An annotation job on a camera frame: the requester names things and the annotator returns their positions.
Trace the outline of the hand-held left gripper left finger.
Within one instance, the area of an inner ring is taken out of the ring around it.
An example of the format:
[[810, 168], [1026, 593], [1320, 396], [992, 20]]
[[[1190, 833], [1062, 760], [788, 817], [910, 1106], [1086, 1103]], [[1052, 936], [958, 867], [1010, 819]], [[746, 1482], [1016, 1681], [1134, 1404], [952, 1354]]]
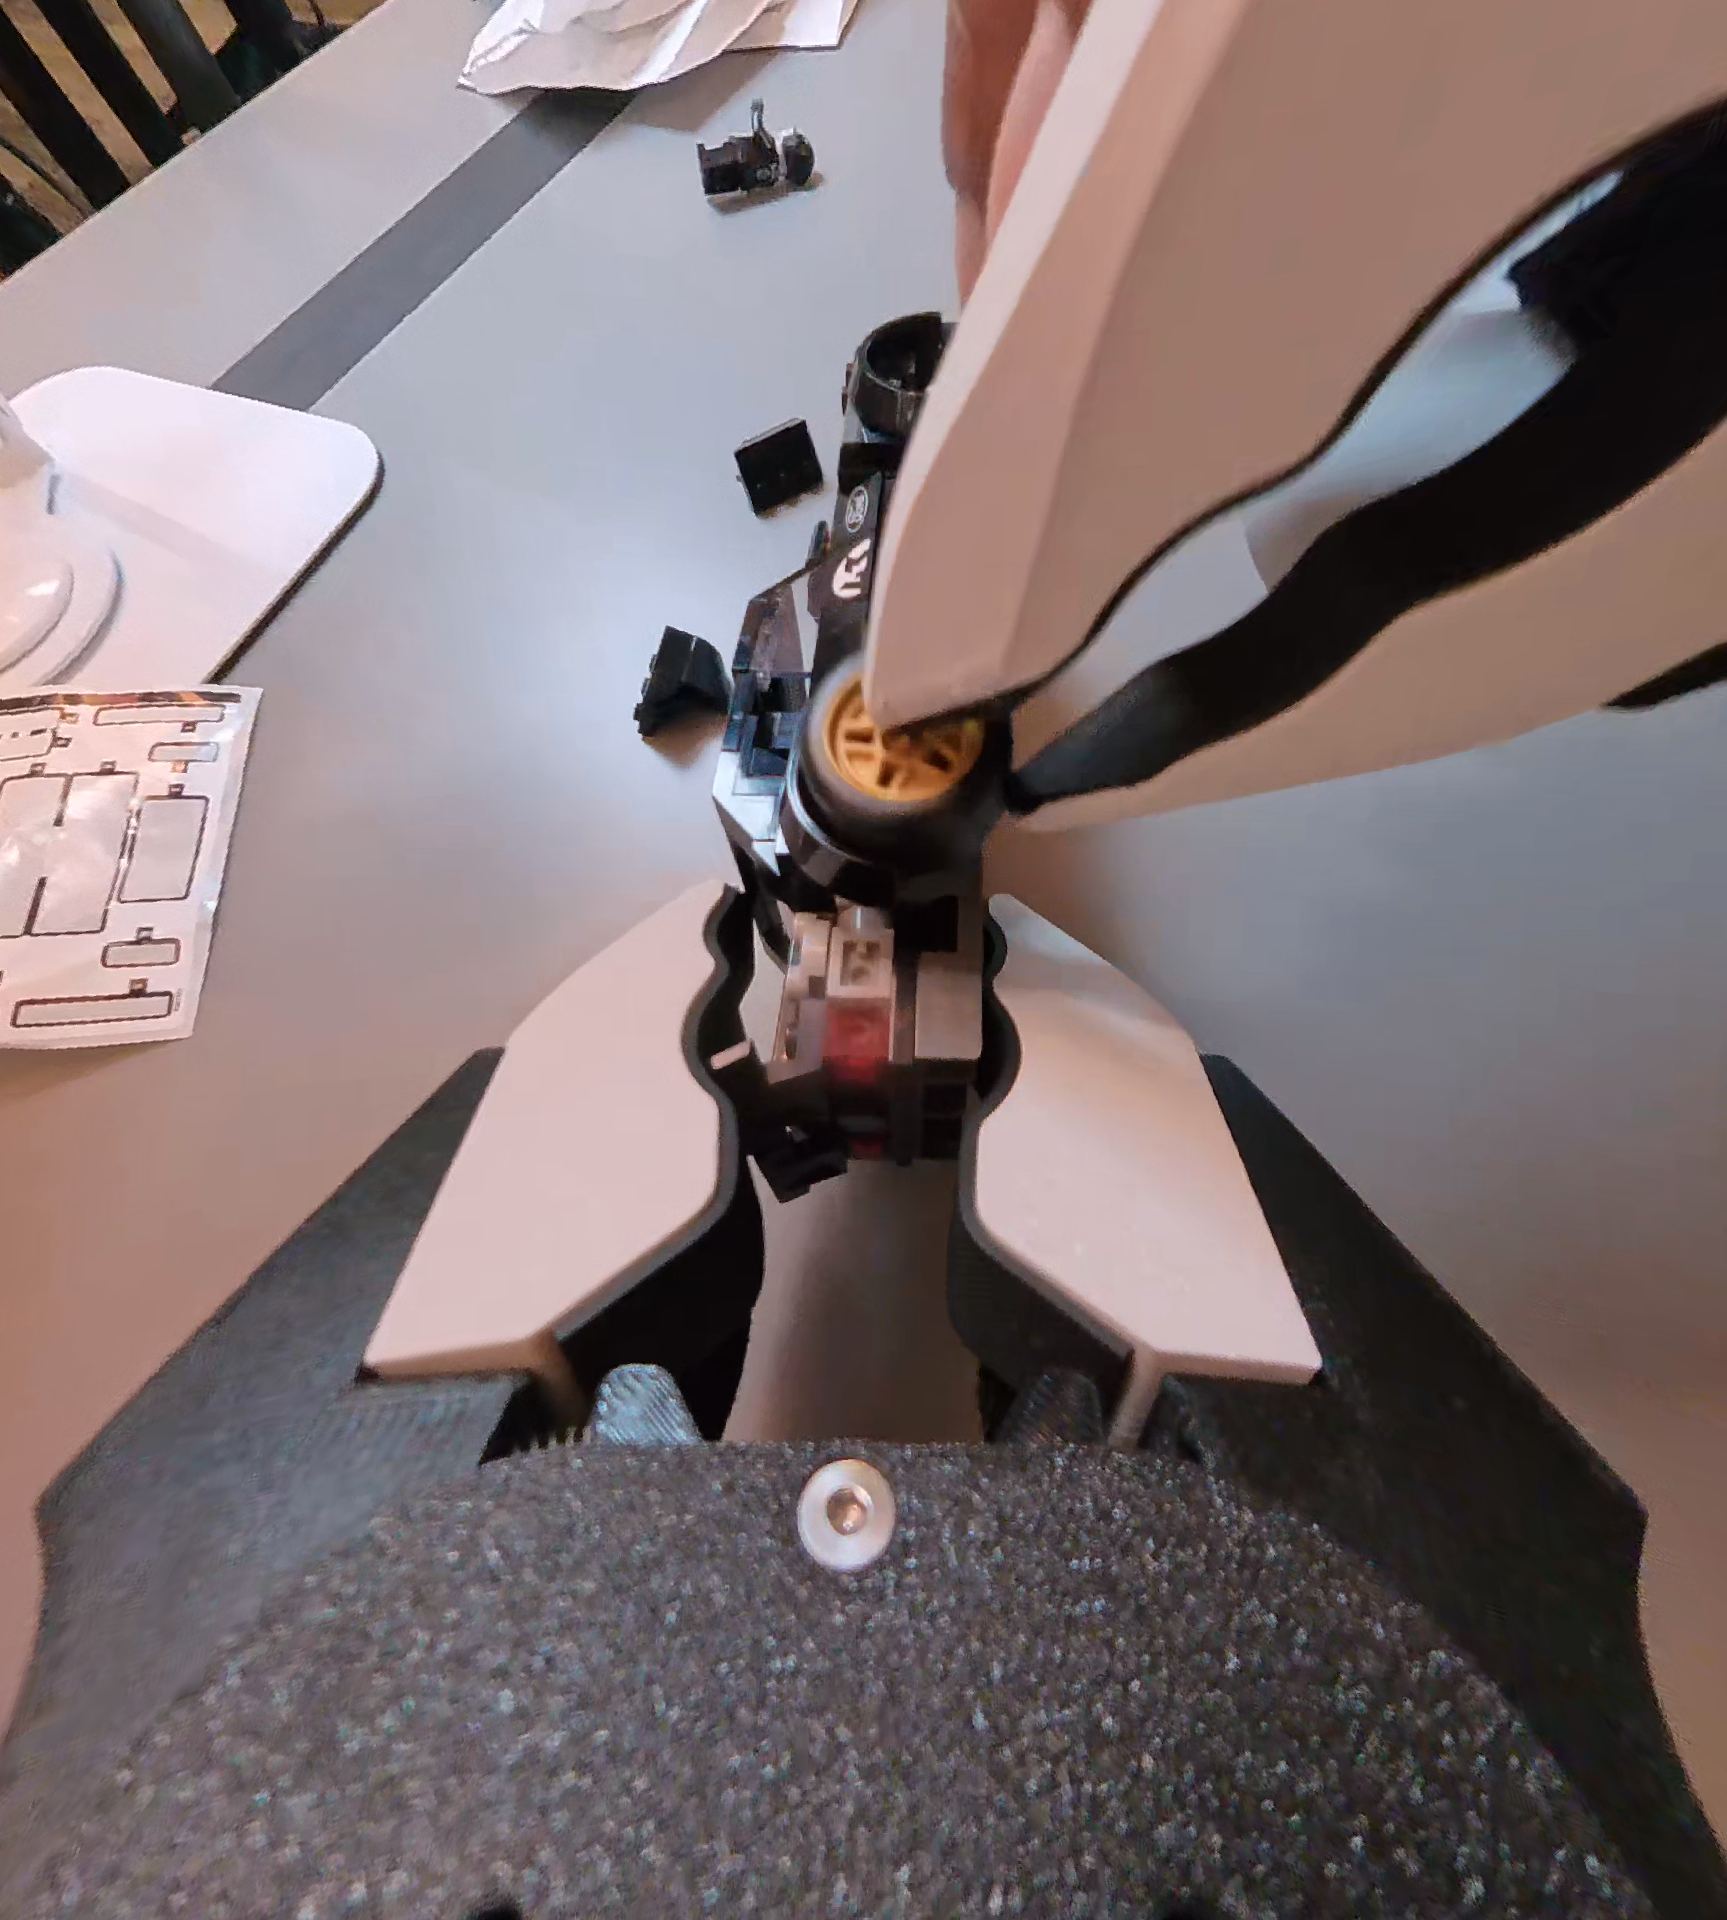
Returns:
[[688, 1255], [742, 1173], [712, 1063], [740, 1048], [748, 904], [696, 884], [514, 1029], [370, 1334], [378, 1381], [528, 1373]]

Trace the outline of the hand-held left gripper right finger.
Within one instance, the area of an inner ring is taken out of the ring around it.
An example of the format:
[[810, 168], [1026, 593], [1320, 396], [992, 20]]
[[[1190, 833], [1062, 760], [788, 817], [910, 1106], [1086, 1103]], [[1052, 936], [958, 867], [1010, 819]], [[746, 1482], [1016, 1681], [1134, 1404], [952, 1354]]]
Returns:
[[1188, 1029], [1020, 901], [992, 922], [1010, 1051], [966, 1129], [966, 1345], [1016, 1388], [1090, 1374], [1118, 1447], [1176, 1376], [1308, 1385], [1320, 1348]]

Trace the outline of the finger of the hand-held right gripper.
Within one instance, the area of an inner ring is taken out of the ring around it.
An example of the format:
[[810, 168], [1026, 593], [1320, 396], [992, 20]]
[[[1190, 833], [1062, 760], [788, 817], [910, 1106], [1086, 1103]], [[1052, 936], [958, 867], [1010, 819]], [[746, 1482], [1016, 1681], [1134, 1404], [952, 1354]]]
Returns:
[[[1282, 267], [1120, 264], [1046, 482], [1010, 626], [1020, 702], [1068, 673], [1054, 615], [1102, 637], [1168, 554], [1296, 456], [1324, 461], [1402, 296], [1282, 389], [1240, 354], [1290, 337]], [[1330, 523], [1210, 637], [1142, 669], [1022, 759], [1010, 811], [1046, 830], [1380, 773], [1601, 709], [1727, 642], [1727, 264], [1627, 273], [1567, 373], [1458, 462]]]
[[1545, 204], [1727, 97], [1727, 2], [1096, 5], [924, 400], [868, 709], [1062, 670]]

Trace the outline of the black lego car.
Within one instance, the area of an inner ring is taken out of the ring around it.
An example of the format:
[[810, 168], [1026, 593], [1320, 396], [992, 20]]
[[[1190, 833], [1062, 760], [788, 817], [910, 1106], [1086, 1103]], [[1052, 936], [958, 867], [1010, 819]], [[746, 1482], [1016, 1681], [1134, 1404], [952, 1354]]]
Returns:
[[908, 440], [868, 434], [844, 382], [828, 523], [808, 563], [748, 604], [732, 656], [712, 798], [752, 940], [780, 968], [780, 1009], [774, 1036], [716, 1072], [780, 1201], [854, 1163], [952, 1163], [984, 1057], [984, 854], [966, 871], [898, 875], [836, 853], [792, 804], [818, 685], [866, 651]]

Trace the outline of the small black lego piece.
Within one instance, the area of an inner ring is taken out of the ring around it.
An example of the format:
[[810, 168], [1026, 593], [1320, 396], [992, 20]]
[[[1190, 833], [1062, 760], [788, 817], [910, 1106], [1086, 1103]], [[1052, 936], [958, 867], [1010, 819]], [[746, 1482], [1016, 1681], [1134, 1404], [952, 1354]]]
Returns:
[[798, 129], [768, 126], [766, 102], [750, 102], [748, 129], [718, 143], [696, 147], [700, 188], [712, 204], [764, 203], [810, 191], [818, 181], [818, 154]]

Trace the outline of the small black lego brick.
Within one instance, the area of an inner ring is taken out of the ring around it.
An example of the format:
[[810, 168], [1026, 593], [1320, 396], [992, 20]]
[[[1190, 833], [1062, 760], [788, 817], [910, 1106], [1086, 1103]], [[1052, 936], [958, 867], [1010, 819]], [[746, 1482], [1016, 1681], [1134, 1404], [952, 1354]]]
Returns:
[[772, 517], [826, 489], [826, 473], [806, 421], [790, 418], [734, 448], [738, 482], [756, 517]]
[[694, 718], [730, 710], [732, 675], [718, 649], [706, 637], [666, 626], [636, 702], [636, 732], [652, 743]]

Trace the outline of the person's right hand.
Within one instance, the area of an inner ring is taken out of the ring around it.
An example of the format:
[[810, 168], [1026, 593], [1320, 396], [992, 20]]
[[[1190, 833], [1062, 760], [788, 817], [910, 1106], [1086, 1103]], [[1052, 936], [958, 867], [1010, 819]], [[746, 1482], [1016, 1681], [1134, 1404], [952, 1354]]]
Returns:
[[942, 160], [962, 300], [972, 296], [1090, 10], [1090, 2], [948, 5]]

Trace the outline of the white sticker sheet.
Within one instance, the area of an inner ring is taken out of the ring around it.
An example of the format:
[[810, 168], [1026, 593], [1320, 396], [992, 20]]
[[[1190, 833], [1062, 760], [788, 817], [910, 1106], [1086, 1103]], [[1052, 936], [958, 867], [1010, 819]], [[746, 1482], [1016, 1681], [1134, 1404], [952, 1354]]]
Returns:
[[0, 1051], [192, 1035], [260, 705], [236, 685], [0, 698]]

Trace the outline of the clear plastic parts bag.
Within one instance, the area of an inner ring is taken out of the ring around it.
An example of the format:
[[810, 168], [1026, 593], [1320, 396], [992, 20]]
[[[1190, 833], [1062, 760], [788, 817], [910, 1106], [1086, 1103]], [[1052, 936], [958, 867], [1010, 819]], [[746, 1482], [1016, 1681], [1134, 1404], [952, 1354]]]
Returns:
[[840, 47], [856, 2], [504, 2], [460, 87], [486, 99], [526, 90], [630, 93], [738, 53]]

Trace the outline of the white booklet stand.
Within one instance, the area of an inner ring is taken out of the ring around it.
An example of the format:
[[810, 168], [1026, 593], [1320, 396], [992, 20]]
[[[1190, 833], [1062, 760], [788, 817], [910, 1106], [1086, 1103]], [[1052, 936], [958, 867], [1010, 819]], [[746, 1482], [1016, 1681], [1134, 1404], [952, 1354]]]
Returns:
[[0, 389], [0, 702], [210, 682], [368, 509], [342, 421], [112, 367]]

